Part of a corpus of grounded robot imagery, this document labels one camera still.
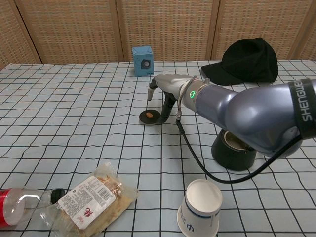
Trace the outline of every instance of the upside-down cup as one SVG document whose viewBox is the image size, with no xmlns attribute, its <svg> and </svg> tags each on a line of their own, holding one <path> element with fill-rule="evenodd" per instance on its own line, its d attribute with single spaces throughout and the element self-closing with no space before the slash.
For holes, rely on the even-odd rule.
<svg viewBox="0 0 316 237">
<path fill-rule="evenodd" d="M 212 182 L 203 179 L 191 182 L 177 214 L 182 233 L 187 237 L 216 236 L 222 202 L 222 192 Z"/>
</svg>

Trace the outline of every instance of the round black disc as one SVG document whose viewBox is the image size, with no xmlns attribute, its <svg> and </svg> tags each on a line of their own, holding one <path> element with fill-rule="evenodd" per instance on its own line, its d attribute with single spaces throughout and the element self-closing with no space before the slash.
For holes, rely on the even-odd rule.
<svg viewBox="0 0 316 237">
<path fill-rule="evenodd" d="M 146 113 L 151 113 L 153 115 L 152 118 L 148 118 Z M 155 124 L 160 118 L 160 113 L 157 110 L 145 110 L 140 113 L 139 120 L 144 124 Z"/>
</svg>

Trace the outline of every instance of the small snack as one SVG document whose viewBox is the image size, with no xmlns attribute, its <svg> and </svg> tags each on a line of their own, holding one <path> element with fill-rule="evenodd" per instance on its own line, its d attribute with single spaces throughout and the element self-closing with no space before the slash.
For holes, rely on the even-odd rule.
<svg viewBox="0 0 316 237">
<path fill-rule="evenodd" d="M 90 237 L 107 228 L 137 197 L 137 189 L 103 164 L 41 217 L 56 237 Z"/>
<path fill-rule="evenodd" d="M 146 113 L 146 116 L 149 118 L 149 119 L 152 119 L 154 117 L 154 115 L 150 112 L 147 112 Z"/>
</svg>

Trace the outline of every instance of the rattan wall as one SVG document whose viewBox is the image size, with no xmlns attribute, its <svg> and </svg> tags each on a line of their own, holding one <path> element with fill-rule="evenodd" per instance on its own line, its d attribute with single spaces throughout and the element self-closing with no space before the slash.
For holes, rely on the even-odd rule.
<svg viewBox="0 0 316 237">
<path fill-rule="evenodd" d="M 115 1 L 16 2 L 44 63 L 123 60 Z"/>
<path fill-rule="evenodd" d="M 238 39 L 263 37 L 278 59 L 288 59 L 314 0 L 221 0 L 212 59 L 220 60 Z"/>
<path fill-rule="evenodd" d="M 312 33 L 303 48 L 300 59 L 316 60 L 316 26 L 311 30 Z"/>
<path fill-rule="evenodd" d="M 9 63 L 40 62 L 31 39 L 17 18 L 13 1 L 0 1 L 0 70 Z"/>
<path fill-rule="evenodd" d="M 132 60 L 132 47 L 144 45 L 151 45 L 157 61 L 209 59 L 212 0 L 117 0 L 117 5 L 125 60 Z"/>
</svg>

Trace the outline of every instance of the table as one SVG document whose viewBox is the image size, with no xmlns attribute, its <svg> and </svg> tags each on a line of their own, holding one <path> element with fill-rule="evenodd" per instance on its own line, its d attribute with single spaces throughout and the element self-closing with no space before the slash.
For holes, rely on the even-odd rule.
<svg viewBox="0 0 316 237">
<path fill-rule="evenodd" d="M 208 61 L 155 62 L 155 73 L 201 75 Z M 316 62 L 279 61 L 274 84 L 316 78 Z M 182 237 L 176 213 L 187 185 L 205 179 L 174 124 L 143 126 L 138 115 L 161 110 L 156 90 L 147 102 L 152 77 L 135 77 L 133 63 L 10 64 L 0 72 L 0 187 L 28 185 L 70 190 L 104 162 L 140 196 L 98 237 Z M 237 92 L 261 83 L 228 87 Z M 182 122 L 193 148 L 213 174 L 235 179 L 249 171 L 227 171 L 212 158 L 220 128 L 183 109 Z M 224 202 L 218 237 L 315 237 L 316 141 L 306 140 L 252 180 L 219 184 Z M 53 236 L 39 216 L 2 237 Z"/>
</svg>

